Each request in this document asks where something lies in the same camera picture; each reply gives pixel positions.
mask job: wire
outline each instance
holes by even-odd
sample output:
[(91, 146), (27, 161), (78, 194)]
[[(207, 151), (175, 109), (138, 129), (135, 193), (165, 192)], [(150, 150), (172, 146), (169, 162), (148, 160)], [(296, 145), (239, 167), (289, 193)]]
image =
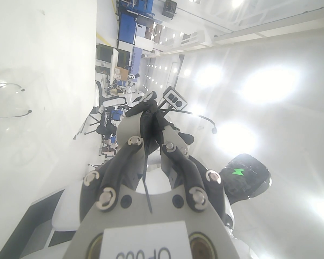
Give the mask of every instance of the wire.
[[(194, 115), (194, 113), (192, 113), (190, 111), (178, 111), (178, 110), (174, 110), (174, 109), (161, 109), (161, 111), (166, 111), (166, 112), (175, 111), (177, 113), (184, 113), (184, 114)], [(199, 117), (211, 122), (214, 125), (214, 128), (212, 129), (212, 133), (214, 133), (214, 134), (217, 133), (216, 124), (210, 118), (207, 118), (207, 117), (204, 117), (204, 116), (201, 116), (201, 115), (196, 115), (196, 116), (199, 116)]]
[[(16, 83), (3, 83), (3, 84), (0, 84), (0, 89), (7, 86), (7, 85), (16, 85), (19, 87), (19, 89), (21, 89), (20, 91), (21, 92), (24, 92), (25, 89), (23, 89), (20, 85), (16, 84)], [(32, 113), (32, 110), (28, 110), (28, 112), (24, 115), (20, 115), (20, 116), (11, 116), (11, 117), (22, 117), (22, 116), (27, 116), (28, 114)]]

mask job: metal screw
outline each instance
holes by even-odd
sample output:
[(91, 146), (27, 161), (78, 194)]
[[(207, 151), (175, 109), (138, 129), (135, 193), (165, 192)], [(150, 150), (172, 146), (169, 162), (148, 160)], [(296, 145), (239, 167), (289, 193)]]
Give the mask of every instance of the metal screw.
[(84, 177), (84, 180), (83, 180), (83, 183), (86, 187), (90, 186), (90, 183), (94, 180), (94, 179), (99, 179), (99, 173), (97, 171), (91, 171), (89, 172), (85, 177)]
[(114, 204), (115, 198), (115, 190), (111, 187), (106, 187), (103, 189), (103, 193), (99, 196), (96, 206), (99, 210), (105, 211)]
[(180, 151), (181, 151), (181, 153), (182, 153), (183, 155), (185, 155), (185, 156), (188, 155), (188, 151), (187, 151), (186, 148), (182, 147), (182, 148), (180, 148)]
[(221, 176), (214, 170), (208, 170), (205, 174), (206, 179), (210, 182), (217, 182), (221, 184)]
[(167, 148), (167, 150), (173, 150), (173, 149), (174, 149), (174, 143), (172, 143), (172, 142), (168, 142), (168, 143), (166, 144), (166, 148)]
[(196, 191), (193, 195), (193, 201), (196, 204), (202, 205), (205, 201), (205, 196), (203, 195), (203, 193), (201, 191)]
[(130, 139), (128, 140), (128, 144), (129, 145), (140, 145), (141, 144), (141, 138), (134, 136), (134, 137), (130, 137)]

